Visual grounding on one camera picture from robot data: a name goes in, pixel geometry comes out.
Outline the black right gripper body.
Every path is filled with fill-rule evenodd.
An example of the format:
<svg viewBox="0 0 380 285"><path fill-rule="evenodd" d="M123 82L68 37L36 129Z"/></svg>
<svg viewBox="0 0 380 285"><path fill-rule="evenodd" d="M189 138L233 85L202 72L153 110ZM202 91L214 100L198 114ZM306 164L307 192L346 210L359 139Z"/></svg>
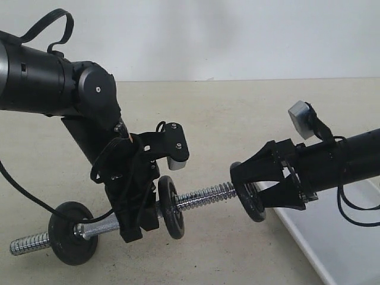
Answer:
<svg viewBox="0 0 380 285"><path fill-rule="evenodd" d="M300 183L300 194L305 204L317 201L318 194L316 192L309 192L306 190L306 183L301 181L299 173L296 170L296 163L299 155L297 154L297 147L293 144L292 140L286 139L279 141L276 143L276 146L278 148L278 158L282 166L282 173L284 170L287 171L289 173L288 175L292 175Z"/></svg>

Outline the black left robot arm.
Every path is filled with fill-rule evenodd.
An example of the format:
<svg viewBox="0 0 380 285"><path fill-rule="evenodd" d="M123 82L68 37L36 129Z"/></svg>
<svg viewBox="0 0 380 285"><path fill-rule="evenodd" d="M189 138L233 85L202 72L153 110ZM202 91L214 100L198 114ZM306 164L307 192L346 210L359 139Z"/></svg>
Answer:
<svg viewBox="0 0 380 285"><path fill-rule="evenodd" d="M92 61L26 46L28 37L1 33L1 109L58 116L102 184L124 241L159 227L154 181L158 132L134 134L121 117L112 74Z"/></svg>

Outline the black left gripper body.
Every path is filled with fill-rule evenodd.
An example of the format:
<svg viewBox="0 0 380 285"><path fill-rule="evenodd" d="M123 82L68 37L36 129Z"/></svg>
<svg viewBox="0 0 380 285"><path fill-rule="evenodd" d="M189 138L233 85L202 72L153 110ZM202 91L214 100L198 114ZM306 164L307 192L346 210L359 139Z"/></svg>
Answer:
<svg viewBox="0 0 380 285"><path fill-rule="evenodd" d="M160 171L156 160L147 160L144 151L137 134L128 139L115 137L91 163L90 177L95 183L104 184L117 221L118 212L130 208L138 210L140 224L142 211L153 194L153 180Z"/></svg>

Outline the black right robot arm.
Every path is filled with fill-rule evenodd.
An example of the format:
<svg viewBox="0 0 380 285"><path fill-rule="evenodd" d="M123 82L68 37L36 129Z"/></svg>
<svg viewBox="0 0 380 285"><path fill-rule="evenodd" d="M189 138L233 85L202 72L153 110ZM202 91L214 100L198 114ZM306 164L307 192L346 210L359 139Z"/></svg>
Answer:
<svg viewBox="0 0 380 285"><path fill-rule="evenodd" d="M379 175L379 130L347 139L327 140L314 145L293 144L292 140L269 141L250 159L230 170L237 193L242 185L274 182L258 194L265 208L304 210L303 194Z"/></svg>

